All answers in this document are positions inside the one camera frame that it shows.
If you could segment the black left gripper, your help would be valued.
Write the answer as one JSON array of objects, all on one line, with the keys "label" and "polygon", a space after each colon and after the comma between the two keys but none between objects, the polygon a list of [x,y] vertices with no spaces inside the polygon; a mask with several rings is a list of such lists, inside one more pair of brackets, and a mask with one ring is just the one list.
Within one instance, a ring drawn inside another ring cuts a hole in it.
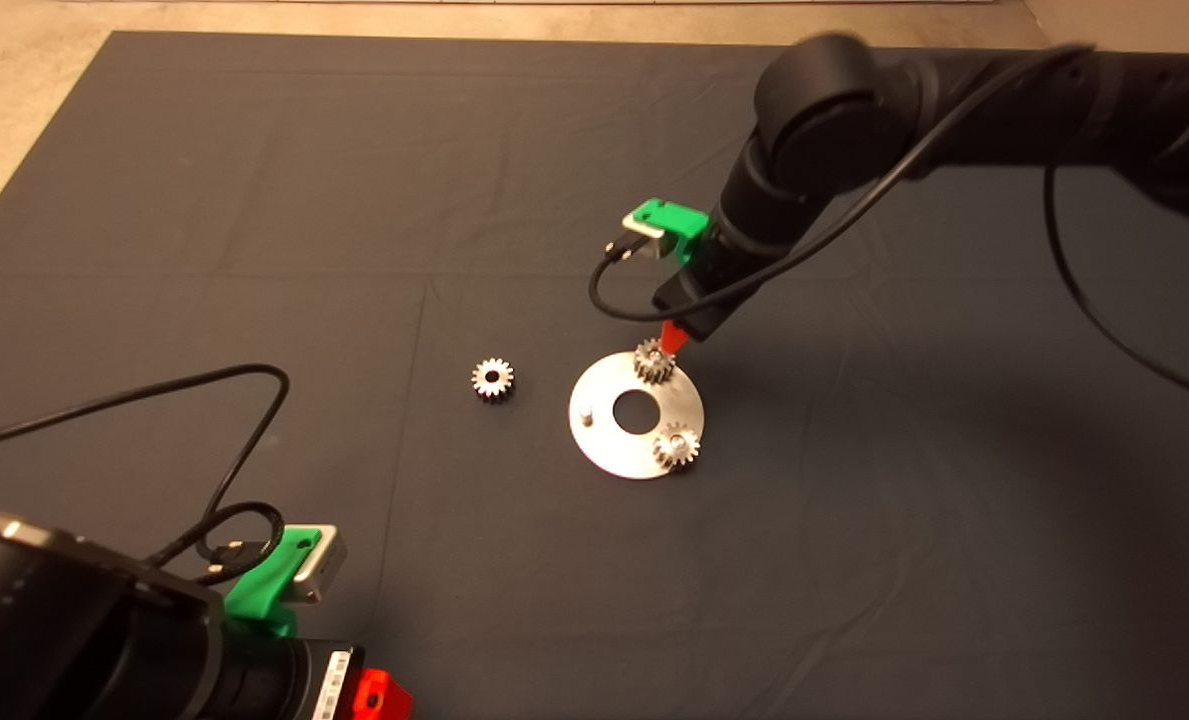
[{"label": "black left gripper", "polygon": [[411,719],[411,694],[364,661],[360,644],[232,634],[224,643],[224,716]]}]

